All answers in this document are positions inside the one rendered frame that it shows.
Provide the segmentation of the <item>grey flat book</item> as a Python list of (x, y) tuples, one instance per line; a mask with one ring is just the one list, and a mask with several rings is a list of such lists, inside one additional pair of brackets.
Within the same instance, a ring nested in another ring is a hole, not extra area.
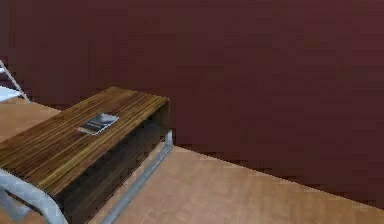
[(97, 135), (118, 120), (117, 116), (101, 113), (79, 126), (77, 130), (90, 135)]

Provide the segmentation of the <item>striped brown wooden table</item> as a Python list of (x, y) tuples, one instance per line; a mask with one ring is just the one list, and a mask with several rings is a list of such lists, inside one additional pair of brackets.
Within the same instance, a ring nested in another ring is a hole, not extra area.
[[(166, 97), (110, 87), (0, 143), (0, 211), (88, 224), (158, 144), (172, 145)], [(119, 118), (97, 135), (77, 130)]]

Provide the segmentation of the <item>white metal frame chair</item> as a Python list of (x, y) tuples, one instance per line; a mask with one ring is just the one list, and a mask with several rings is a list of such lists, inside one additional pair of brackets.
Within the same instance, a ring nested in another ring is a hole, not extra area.
[(26, 100), (27, 103), (30, 103), (30, 99), (27, 94), (22, 90), (21, 86), (17, 83), (11, 72), (7, 69), (2, 60), (0, 60), (0, 74), (5, 74), (8, 79), (15, 86), (14, 89), (8, 88), (6, 86), (0, 85), (0, 102), (5, 102), (7, 100), (22, 97)]

